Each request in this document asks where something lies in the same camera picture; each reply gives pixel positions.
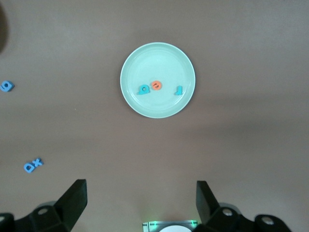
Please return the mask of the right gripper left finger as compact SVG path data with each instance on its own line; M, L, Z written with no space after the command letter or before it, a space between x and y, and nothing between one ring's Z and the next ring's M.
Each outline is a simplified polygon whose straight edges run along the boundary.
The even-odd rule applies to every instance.
M0 214L2 232L70 232L87 206L87 183L76 180L53 205L43 205L18 220Z

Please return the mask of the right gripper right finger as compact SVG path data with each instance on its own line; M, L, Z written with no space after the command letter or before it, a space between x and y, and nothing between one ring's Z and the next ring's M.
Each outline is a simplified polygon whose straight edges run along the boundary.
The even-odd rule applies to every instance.
M196 207L201 223L196 232L289 232L278 217L257 215L253 221L229 206L220 206L206 181L197 181Z

